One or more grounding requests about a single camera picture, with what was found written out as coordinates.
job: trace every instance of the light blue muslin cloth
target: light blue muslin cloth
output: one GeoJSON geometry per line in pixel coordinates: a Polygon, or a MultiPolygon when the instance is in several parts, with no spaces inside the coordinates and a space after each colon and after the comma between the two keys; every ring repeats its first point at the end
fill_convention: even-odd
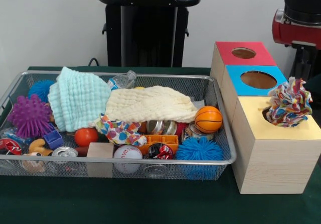
{"type": "Polygon", "coordinates": [[[58,129],[73,132],[89,127],[106,111],[110,93],[107,83],[98,76],[63,67],[48,95],[58,129]]]}

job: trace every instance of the basketball stress ball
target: basketball stress ball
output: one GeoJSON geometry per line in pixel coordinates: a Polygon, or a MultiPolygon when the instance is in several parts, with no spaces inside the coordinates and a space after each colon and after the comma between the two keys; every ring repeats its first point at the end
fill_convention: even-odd
{"type": "Polygon", "coordinates": [[[197,111],[195,115],[195,126],[199,131],[210,134],[221,127],[222,120],[221,112],[217,108],[205,106],[197,111]]]}
{"type": "Polygon", "coordinates": [[[22,138],[42,137],[52,131],[49,125],[52,111],[37,95],[19,96],[8,120],[18,128],[17,136],[22,138]]]}
{"type": "Polygon", "coordinates": [[[36,82],[29,90],[28,98],[30,99],[33,94],[36,94],[42,102],[48,103],[48,94],[50,86],[54,81],[45,80],[36,82]]]}

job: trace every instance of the green tablecloth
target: green tablecloth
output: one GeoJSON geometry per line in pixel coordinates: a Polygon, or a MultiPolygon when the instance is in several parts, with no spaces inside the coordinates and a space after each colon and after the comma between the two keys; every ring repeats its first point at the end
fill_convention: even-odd
{"type": "MultiPolygon", "coordinates": [[[[210,72],[208,68],[134,70],[195,75],[210,72]]],[[[230,166],[218,181],[0,176],[0,190],[2,223],[321,223],[319,166],[302,195],[240,195],[230,166]]]]}

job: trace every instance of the orange basketball ball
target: orange basketball ball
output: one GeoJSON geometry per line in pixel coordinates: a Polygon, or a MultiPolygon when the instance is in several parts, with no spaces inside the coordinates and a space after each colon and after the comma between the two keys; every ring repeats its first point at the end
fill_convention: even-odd
{"type": "Polygon", "coordinates": [[[217,131],[222,125],[221,112],[212,106],[205,106],[197,111],[195,116],[196,128],[205,133],[210,134],[217,131]]]}

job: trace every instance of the colorful fabric scrap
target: colorful fabric scrap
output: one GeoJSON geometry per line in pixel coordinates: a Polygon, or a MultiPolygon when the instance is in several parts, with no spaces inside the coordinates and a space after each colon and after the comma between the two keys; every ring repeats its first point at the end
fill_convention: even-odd
{"type": "Polygon", "coordinates": [[[100,120],[102,124],[96,126],[100,127],[100,131],[111,143],[116,145],[125,144],[136,146],[143,146],[147,143],[147,138],[137,132],[140,123],[129,124],[124,121],[111,121],[108,116],[104,114],[101,114],[100,120]]]}
{"type": "Polygon", "coordinates": [[[306,115],[312,114],[310,102],[311,93],[307,91],[302,79],[289,78],[285,82],[269,92],[272,107],[266,113],[269,122],[276,126],[294,127],[304,120],[306,115]]]}

